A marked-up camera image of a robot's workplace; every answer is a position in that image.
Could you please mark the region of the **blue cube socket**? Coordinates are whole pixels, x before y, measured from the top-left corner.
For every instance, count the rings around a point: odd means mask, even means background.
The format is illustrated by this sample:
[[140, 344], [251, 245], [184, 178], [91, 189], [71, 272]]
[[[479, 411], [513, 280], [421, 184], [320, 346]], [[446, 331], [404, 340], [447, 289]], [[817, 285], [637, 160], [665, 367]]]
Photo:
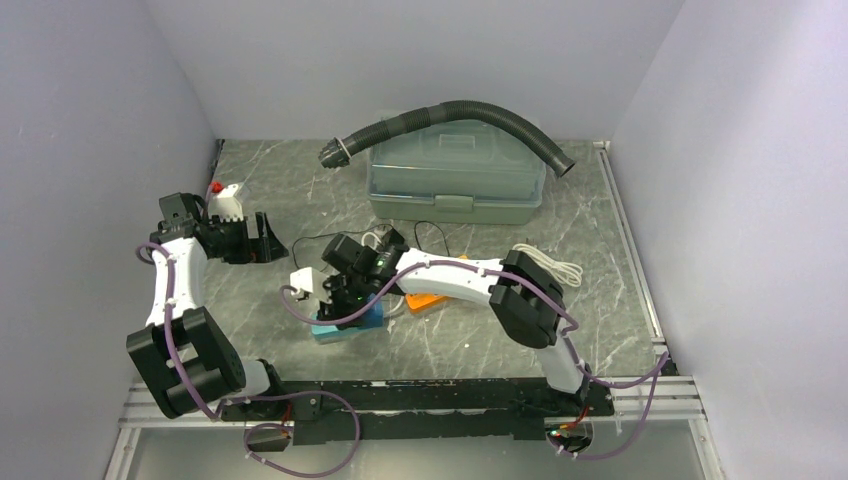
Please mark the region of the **blue cube socket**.
[[378, 301], [360, 317], [360, 324], [357, 328], [360, 330], [381, 328], [384, 326], [384, 323], [385, 310], [383, 303]]

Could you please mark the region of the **orange power strip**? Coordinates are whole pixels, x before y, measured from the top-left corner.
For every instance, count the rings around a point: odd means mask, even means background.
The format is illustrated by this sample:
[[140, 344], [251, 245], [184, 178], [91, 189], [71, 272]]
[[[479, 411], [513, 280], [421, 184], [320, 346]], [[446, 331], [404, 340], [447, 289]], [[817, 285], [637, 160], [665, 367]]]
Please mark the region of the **orange power strip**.
[[422, 313], [449, 300], [448, 296], [431, 293], [406, 294], [405, 303], [410, 313]]

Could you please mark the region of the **teal power strip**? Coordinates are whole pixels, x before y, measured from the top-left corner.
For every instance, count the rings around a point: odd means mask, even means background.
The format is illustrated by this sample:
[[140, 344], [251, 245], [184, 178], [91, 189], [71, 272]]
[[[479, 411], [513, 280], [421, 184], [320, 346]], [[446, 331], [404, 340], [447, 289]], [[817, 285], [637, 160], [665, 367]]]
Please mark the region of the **teal power strip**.
[[339, 325], [311, 325], [310, 332], [319, 344], [342, 341], [361, 332], [359, 327], [341, 328]]

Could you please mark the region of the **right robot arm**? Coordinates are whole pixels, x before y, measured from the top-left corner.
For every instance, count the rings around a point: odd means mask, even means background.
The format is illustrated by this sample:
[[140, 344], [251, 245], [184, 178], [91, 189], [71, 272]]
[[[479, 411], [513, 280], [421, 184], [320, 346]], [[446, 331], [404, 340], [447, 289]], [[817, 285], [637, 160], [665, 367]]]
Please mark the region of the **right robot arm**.
[[487, 306], [513, 342], [534, 351], [557, 411], [574, 415], [588, 404], [587, 379], [566, 342], [564, 330], [574, 321], [563, 289], [528, 253], [450, 258], [412, 248], [391, 232], [376, 248], [338, 234], [322, 259], [336, 272], [318, 283], [319, 322], [358, 325], [369, 302], [386, 294], [433, 294]]

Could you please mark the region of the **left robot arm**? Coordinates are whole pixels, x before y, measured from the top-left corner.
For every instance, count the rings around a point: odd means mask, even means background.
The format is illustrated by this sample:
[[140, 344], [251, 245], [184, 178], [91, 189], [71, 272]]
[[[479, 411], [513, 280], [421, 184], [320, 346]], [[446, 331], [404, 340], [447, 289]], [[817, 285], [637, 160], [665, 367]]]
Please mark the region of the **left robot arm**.
[[266, 213], [255, 215], [257, 234], [238, 194], [212, 190], [207, 198], [174, 193], [159, 200], [163, 215], [137, 257], [154, 266], [154, 300], [144, 328], [126, 349], [162, 414], [175, 419], [200, 411], [212, 420], [272, 420], [287, 392], [264, 359], [239, 355], [204, 305], [208, 261], [263, 264], [288, 256]]

